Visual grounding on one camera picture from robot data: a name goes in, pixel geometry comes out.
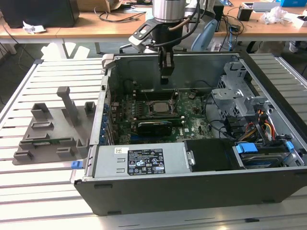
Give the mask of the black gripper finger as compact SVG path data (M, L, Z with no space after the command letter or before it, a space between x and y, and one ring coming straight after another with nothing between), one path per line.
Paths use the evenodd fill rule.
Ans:
M169 47L159 48L159 71L160 71L160 83L168 84L169 77L172 75L175 64L174 64L174 51Z

